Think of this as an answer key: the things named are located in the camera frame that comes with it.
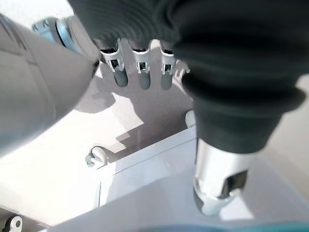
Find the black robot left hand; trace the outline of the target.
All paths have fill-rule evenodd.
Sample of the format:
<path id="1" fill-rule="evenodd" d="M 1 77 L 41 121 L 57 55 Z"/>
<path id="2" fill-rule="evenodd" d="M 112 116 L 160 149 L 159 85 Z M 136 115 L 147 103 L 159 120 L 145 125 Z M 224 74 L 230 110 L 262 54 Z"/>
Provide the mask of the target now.
<path id="1" fill-rule="evenodd" d="M 190 72 L 197 130 L 195 201 L 218 214 L 244 189 L 249 168 L 283 114 L 298 108 L 309 72 L 306 0 L 72 0 L 102 50 L 158 39 Z"/>

